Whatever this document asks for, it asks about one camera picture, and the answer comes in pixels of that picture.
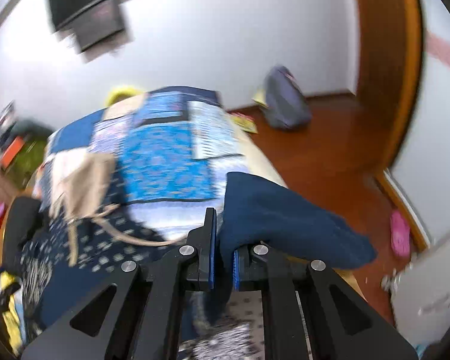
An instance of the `bed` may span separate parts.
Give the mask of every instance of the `bed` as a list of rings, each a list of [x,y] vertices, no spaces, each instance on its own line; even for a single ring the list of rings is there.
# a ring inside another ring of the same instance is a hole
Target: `bed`
[[[22,327],[21,346],[125,259],[156,260],[176,245],[128,245],[114,241],[100,226],[81,223],[76,263],[70,266],[63,181],[87,156],[104,152],[114,154],[116,168],[103,204],[120,205],[109,221],[136,238],[183,242],[188,231],[203,225],[207,207],[217,210],[220,223],[227,172],[251,173],[286,187],[250,137],[231,122],[213,91],[162,88],[122,100],[58,130],[49,139],[33,191],[50,217],[50,226],[25,245],[21,261],[23,294],[17,300],[33,316],[26,332]],[[361,294],[353,275],[342,276]],[[259,293],[234,293],[227,308],[234,328],[244,329],[252,338],[252,343],[237,346],[237,355],[251,359],[263,358],[260,300]],[[16,344],[17,353],[20,345]],[[193,348],[188,345],[184,350],[190,354]]]

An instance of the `black metal bracket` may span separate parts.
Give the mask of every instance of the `black metal bracket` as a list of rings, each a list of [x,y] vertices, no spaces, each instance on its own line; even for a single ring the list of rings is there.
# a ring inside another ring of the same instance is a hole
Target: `black metal bracket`
[[[175,360],[185,291],[214,287],[216,212],[187,244],[140,267],[125,262],[30,343],[23,360]],[[262,292],[270,360],[415,360],[408,342],[321,261],[291,263],[267,245],[235,252],[235,288]]]
[[[267,359],[296,359],[308,351],[315,360],[418,358],[395,328],[324,262],[291,262],[265,245],[243,246],[235,259],[237,290],[262,291]]]

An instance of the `gray backpack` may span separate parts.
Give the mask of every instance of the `gray backpack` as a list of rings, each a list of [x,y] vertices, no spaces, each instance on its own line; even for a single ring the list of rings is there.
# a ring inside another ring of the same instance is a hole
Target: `gray backpack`
[[[264,88],[268,108],[260,108],[270,126],[291,130],[310,122],[310,109],[285,66],[276,66],[268,73]]]

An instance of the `wooden floor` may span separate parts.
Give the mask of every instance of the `wooden floor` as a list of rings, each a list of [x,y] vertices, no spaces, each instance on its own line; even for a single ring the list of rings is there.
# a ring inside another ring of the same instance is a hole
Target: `wooden floor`
[[[343,216],[355,231],[369,237],[378,257],[354,274],[369,304],[393,323],[389,296],[380,281],[394,268],[403,269],[408,260],[392,252],[392,204],[372,177],[388,129],[353,95],[313,99],[310,108],[310,125],[293,132],[269,127],[257,108],[242,112],[255,119],[259,133],[251,134],[253,142],[290,189]]]

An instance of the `navy towel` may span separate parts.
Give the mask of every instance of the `navy towel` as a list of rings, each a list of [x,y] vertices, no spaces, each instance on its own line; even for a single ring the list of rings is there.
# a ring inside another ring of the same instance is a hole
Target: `navy towel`
[[[355,233],[341,217],[272,181],[240,172],[227,174],[218,239],[227,270],[232,268],[235,249],[260,241],[291,256],[341,269],[360,268],[377,255],[368,238]]]

